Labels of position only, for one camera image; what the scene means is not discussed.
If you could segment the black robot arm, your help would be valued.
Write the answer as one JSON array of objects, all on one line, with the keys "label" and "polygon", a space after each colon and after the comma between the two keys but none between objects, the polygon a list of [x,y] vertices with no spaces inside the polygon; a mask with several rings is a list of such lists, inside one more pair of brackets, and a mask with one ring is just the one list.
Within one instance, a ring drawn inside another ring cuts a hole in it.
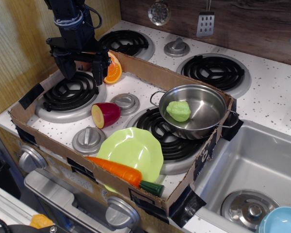
[{"label": "black robot arm", "polygon": [[101,15],[83,0],[47,0],[54,14],[60,37],[48,38],[50,54],[63,76],[70,80],[77,71],[76,61],[91,65],[97,86],[108,75],[111,58],[108,47],[95,38],[95,29],[102,25]]}]

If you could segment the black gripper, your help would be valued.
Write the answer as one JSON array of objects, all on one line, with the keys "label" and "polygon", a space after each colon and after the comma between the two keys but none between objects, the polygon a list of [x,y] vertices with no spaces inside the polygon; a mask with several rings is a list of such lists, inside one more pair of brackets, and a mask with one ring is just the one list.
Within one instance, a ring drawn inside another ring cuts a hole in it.
[{"label": "black gripper", "polygon": [[56,23],[55,25],[61,36],[48,38],[47,44],[63,76],[71,80],[76,73],[74,60],[66,56],[94,53],[92,74],[96,85],[102,85],[108,75],[108,64],[111,63],[111,58],[108,55],[108,49],[96,40],[96,28],[91,23]]}]

